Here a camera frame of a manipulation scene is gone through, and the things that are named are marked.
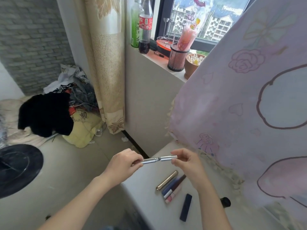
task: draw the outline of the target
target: gold tube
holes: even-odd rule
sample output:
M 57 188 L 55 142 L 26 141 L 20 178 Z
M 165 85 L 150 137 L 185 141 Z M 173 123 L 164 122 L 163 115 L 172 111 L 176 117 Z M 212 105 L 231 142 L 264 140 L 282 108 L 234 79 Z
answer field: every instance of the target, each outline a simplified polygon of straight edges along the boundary
M 163 182 L 161 182 L 160 185 L 156 187 L 156 190 L 159 191 L 161 190 L 170 180 L 172 180 L 174 177 L 178 175 L 178 171 L 175 170 L 170 176 L 168 176 L 167 179 L 165 179 Z

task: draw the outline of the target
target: brick wall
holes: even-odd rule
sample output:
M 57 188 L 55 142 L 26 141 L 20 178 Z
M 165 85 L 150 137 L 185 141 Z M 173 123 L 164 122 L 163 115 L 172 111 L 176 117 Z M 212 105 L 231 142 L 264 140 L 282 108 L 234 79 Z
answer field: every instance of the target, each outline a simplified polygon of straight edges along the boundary
M 25 95 L 74 64 L 56 0 L 0 0 L 0 61 Z

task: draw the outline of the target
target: beige curtain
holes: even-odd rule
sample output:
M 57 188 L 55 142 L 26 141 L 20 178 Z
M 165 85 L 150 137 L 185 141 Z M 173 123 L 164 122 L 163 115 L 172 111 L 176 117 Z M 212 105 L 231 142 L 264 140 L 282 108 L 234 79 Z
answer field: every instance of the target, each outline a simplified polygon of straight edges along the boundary
M 124 130 L 124 0 L 74 0 L 100 115 L 110 133 Z

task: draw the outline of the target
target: red label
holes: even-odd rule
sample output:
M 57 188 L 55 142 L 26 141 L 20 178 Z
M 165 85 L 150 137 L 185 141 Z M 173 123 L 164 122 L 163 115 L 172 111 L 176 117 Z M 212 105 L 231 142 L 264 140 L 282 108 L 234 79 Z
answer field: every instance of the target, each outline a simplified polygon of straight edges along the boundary
M 139 27 L 144 30 L 151 30 L 153 18 L 143 18 L 140 16 Z

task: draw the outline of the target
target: hand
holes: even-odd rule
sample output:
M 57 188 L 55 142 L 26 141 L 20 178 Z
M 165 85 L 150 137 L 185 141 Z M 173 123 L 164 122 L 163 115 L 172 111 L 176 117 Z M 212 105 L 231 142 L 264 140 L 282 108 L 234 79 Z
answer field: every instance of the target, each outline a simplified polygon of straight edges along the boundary
M 171 154 L 178 155 L 178 159 L 172 159 L 172 164 L 181 168 L 193 187 L 200 192 L 208 182 L 208 177 L 198 155 L 186 148 L 176 149 Z
M 110 189 L 129 178 L 136 170 L 143 166 L 143 157 L 131 149 L 125 149 L 120 153 L 114 155 L 106 167 L 105 171 L 100 175 L 104 177 Z

